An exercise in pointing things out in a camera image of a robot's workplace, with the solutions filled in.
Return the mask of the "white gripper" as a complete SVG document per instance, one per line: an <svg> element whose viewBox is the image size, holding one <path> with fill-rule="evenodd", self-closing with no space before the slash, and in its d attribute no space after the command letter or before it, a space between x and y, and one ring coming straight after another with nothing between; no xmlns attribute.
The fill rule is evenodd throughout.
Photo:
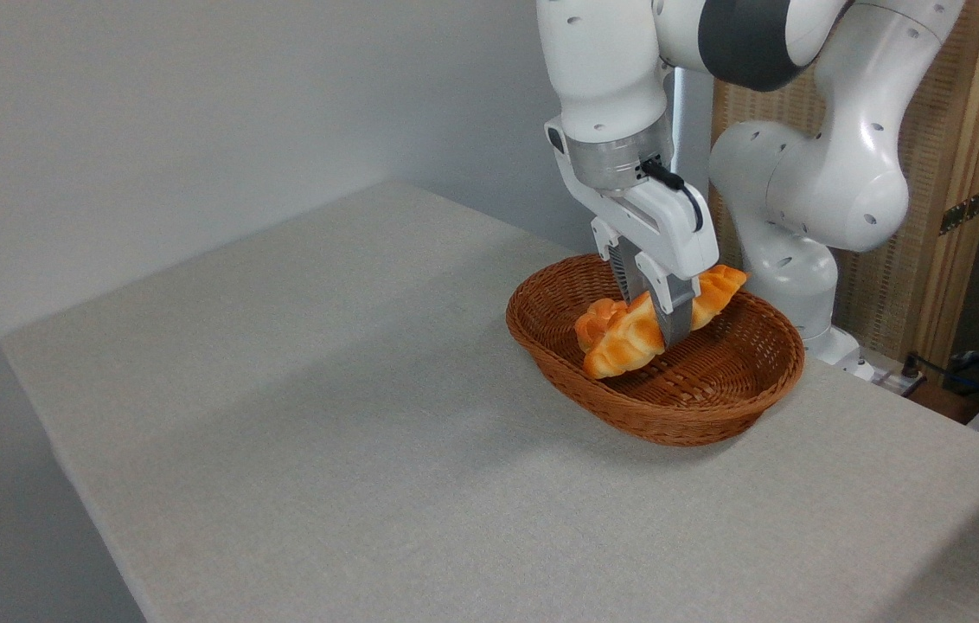
<svg viewBox="0 0 979 623"><path fill-rule="evenodd" d="M719 259L707 202L687 183L675 190L656 177L638 180L633 167L628 172L636 184L630 188L588 188L573 170L570 157L581 152L562 133L560 119L546 122L545 134L569 193L597 216L590 228L625 304L650 295L670 350L692 331L696 290L691 279Z"/></svg>

